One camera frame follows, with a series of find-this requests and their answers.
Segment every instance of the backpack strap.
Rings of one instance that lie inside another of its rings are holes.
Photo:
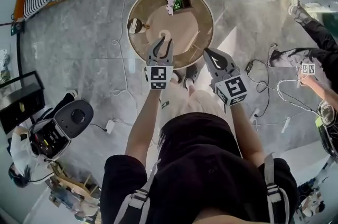
[[[157,164],[160,161],[161,159],[154,164],[146,184],[141,189],[125,197],[114,224],[145,224],[150,208],[149,191],[154,181]]]
[[[289,223],[290,218],[290,208],[289,208],[289,199],[284,191],[275,184],[275,172],[274,172],[274,158],[272,154],[269,154],[265,160],[264,167],[264,178],[265,183],[268,189],[268,206],[269,206],[269,218],[270,224],[275,224],[274,208],[273,204],[281,202],[281,196],[283,195],[284,207],[285,207],[285,224]]]

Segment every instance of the beige pants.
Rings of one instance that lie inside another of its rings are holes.
[[[189,97],[189,93],[184,88],[170,82],[161,94],[160,129],[171,119],[192,112],[214,114],[228,121],[222,107],[209,93],[196,90]]]

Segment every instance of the black t-shirt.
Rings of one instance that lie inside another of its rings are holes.
[[[169,121],[162,129],[161,162],[151,186],[147,223],[192,223],[207,207],[248,221],[269,222],[264,164],[256,168],[240,156],[228,124],[204,113]],[[298,192],[287,163],[274,159],[275,183],[289,198],[290,217]],[[142,163],[114,155],[105,165],[101,192],[104,224],[114,223],[124,198],[147,181]]]

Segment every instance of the tile floor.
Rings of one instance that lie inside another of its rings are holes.
[[[126,0],[123,23],[136,0]],[[268,49],[274,42],[281,50],[314,46],[315,43],[300,25],[287,15],[287,0],[206,0],[215,19],[212,43],[233,55],[244,69],[251,59],[266,61]],[[112,45],[120,36],[120,15],[123,0],[66,0],[42,10],[26,24],[22,36],[22,60],[25,72],[36,69],[45,85],[46,102],[54,106],[66,90],[77,89],[79,96],[91,103],[95,110],[93,123],[105,126],[110,118],[132,124],[140,111],[147,93],[141,61],[127,41],[126,32],[121,40],[122,54],[128,81],[127,93],[113,95],[114,90],[126,89],[123,63],[119,47]],[[210,76],[203,61],[197,86],[208,90]],[[269,69],[270,84],[280,79],[295,79],[292,69]],[[263,65],[255,63],[251,77],[266,79]],[[250,88],[245,103],[247,115],[267,102],[267,92],[258,94],[256,85],[247,80]],[[319,99],[308,88],[296,88],[296,83],[281,86],[282,90],[316,108]],[[272,91],[270,105],[258,124],[280,122],[302,110],[284,103]],[[267,152],[283,152],[318,140],[314,115],[302,113],[292,119],[282,133],[284,124],[258,126],[258,133]],[[102,182],[106,158],[124,152],[130,126],[117,123],[111,134],[89,126],[78,136],[62,160],[80,170],[91,172]],[[158,131],[155,131],[156,142]],[[156,159],[157,149],[149,150],[148,166]]]

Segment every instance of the black hair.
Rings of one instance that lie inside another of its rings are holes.
[[[318,206],[318,212],[319,213],[323,212],[325,207],[326,207],[326,205],[325,205],[324,201],[321,201],[321,203]]]
[[[21,174],[16,174],[13,170],[14,163],[11,164],[10,168],[8,169],[8,175],[15,183],[15,185],[19,188],[24,188],[30,183],[31,179],[31,169],[26,166],[23,176]]]

